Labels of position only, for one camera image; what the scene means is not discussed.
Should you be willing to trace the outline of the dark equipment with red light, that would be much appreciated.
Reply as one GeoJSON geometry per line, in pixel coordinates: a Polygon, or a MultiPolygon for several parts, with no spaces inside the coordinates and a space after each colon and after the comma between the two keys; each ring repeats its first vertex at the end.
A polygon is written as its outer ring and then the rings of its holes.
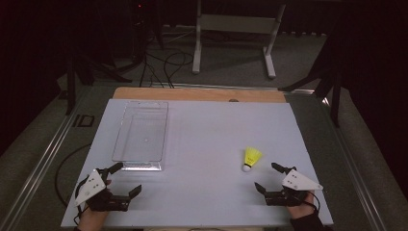
{"type": "Polygon", "coordinates": [[[130,0],[132,23],[133,51],[132,57],[136,63],[143,59],[147,37],[147,5],[144,0],[130,0]]]}

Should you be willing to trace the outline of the clear plastic tray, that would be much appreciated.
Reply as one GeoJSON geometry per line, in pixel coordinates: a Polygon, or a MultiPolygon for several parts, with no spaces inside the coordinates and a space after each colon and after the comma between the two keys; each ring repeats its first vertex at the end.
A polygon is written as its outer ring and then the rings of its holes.
{"type": "Polygon", "coordinates": [[[161,171],[166,141],[168,103],[129,101],[115,142],[113,161],[123,170],[161,171]]]}

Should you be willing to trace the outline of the metal floor rail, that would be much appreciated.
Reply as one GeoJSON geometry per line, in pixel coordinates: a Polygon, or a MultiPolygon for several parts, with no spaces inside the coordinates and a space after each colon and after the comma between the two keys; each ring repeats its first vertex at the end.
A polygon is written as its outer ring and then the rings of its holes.
{"type": "Polygon", "coordinates": [[[52,101],[0,158],[0,231],[15,230],[89,90],[79,89],[69,115],[65,114],[65,101],[52,101]]]}
{"type": "Polygon", "coordinates": [[[334,135],[336,143],[341,149],[341,159],[344,162],[344,167],[349,175],[350,181],[354,187],[354,191],[359,199],[359,204],[362,206],[366,217],[369,221],[371,231],[387,231],[382,217],[379,215],[377,206],[375,205],[371,193],[364,182],[362,175],[354,163],[353,156],[344,139],[344,135],[331,118],[331,105],[326,98],[317,98],[318,105],[323,113],[324,121],[328,124],[330,132],[334,135]]]}

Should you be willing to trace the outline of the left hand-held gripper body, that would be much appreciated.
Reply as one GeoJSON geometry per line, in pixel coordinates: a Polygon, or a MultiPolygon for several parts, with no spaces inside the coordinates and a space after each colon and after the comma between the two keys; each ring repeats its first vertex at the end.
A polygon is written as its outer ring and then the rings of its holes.
{"type": "Polygon", "coordinates": [[[102,174],[103,169],[96,168],[81,181],[75,192],[74,205],[81,210],[88,205],[93,211],[126,212],[130,200],[128,196],[113,195],[108,189],[108,175],[102,174]]]}

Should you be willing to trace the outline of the white metal stand frame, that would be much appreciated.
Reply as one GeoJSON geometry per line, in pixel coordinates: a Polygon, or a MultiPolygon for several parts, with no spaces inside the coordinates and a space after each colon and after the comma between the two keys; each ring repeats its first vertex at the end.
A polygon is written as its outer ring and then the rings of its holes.
{"type": "Polygon", "coordinates": [[[277,38],[278,30],[286,6],[281,4],[275,17],[254,17],[207,14],[202,12],[202,0],[196,0],[195,48],[192,61],[192,73],[200,72],[201,64],[201,33],[202,31],[235,32],[270,35],[267,46],[263,48],[265,65],[270,79],[276,77],[271,51],[277,38]]]}

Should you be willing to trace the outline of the person's left hand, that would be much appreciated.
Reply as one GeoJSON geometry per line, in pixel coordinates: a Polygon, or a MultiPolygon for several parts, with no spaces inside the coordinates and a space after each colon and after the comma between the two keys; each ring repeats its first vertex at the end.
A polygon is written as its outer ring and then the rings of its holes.
{"type": "Polygon", "coordinates": [[[93,211],[86,205],[75,231],[101,231],[108,215],[108,211],[93,211]]]}

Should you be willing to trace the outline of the person's right hand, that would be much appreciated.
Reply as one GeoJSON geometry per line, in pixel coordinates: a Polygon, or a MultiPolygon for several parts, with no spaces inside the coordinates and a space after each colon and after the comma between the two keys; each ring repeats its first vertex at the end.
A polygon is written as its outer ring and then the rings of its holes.
{"type": "Polygon", "coordinates": [[[314,204],[314,191],[307,192],[305,199],[300,205],[288,207],[287,210],[291,219],[298,219],[311,215],[316,210],[314,204]]]}

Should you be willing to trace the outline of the yellow shuttlecock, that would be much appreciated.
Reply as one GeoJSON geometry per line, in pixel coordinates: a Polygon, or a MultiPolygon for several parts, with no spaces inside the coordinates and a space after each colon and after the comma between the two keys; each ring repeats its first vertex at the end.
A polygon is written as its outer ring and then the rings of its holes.
{"type": "Polygon", "coordinates": [[[242,170],[244,172],[249,172],[262,157],[263,153],[260,150],[255,147],[248,146],[244,151],[242,170]]]}

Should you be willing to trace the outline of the white board sheet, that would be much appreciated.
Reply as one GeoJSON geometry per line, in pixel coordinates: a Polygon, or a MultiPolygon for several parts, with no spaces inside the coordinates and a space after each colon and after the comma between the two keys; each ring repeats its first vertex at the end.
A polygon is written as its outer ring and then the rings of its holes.
{"type": "Polygon", "coordinates": [[[271,167],[296,167],[317,177],[288,103],[171,101],[168,104],[164,168],[120,171],[111,189],[126,194],[142,185],[126,212],[113,212],[114,228],[226,228],[282,226],[282,207],[268,206],[256,191],[282,188],[283,174],[271,167]],[[263,157],[242,170],[244,151],[263,157]]]}

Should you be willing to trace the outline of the black tripod stand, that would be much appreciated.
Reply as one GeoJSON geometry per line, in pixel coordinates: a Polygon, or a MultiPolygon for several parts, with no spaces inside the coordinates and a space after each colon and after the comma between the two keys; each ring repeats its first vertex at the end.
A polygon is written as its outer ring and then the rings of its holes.
{"type": "Polygon", "coordinates": [[[81,83],[86,86],[90,86],[94,82],[92,70],[96,69],[110,77],[111,79],[120,83],[130,83],[129,79],[121,77],[117,73],[109,70],[104,65],[90,58],[84,52],[74,45],[68,45],[65,49],[66,55],[66,99],[67,108],[65,114],[68,116],[73,112],[76,106],[76,78],[79,78],[81,83]]]}
{"type": "Polygon", "coordinates": [[[306,77],[294,82],[288,86],[279,88],[280,91],[294,91],[315,80],[319,80],[314,89],[313,96],[316,98],[325,98],[329,92],[332,93],[330,105],[330,118],[336,127],[339,127],[339,107],[341,95],[342,75],[339,70],[339,64],[342,56],[338,54],[335,48],[336,41],[328,36],[324,45],[321,47],[317,58],[315,59],[311,70],[306,77]]]}

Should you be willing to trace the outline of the black floor bracket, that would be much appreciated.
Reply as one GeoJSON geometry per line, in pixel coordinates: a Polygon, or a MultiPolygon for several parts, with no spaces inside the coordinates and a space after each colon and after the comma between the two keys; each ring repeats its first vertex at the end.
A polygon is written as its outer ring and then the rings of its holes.
{"type": "Polygon", "coordinates": [[[95,121],[94,115],[76,115],[72,123],[73,127],[91,127],[95,121]]]}

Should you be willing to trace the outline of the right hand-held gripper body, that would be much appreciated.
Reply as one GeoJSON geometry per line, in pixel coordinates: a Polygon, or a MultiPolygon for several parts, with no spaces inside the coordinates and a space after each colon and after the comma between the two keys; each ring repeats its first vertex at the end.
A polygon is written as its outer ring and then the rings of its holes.
{"type": "Polygon", "coordinates": [[[283,168],[281,173],[286,176],[282,180],[280,192],[264,192],[268,206],[299,206],[310,191],[322,191],[323,186],[313,181],[295,168],[283,168]]]}

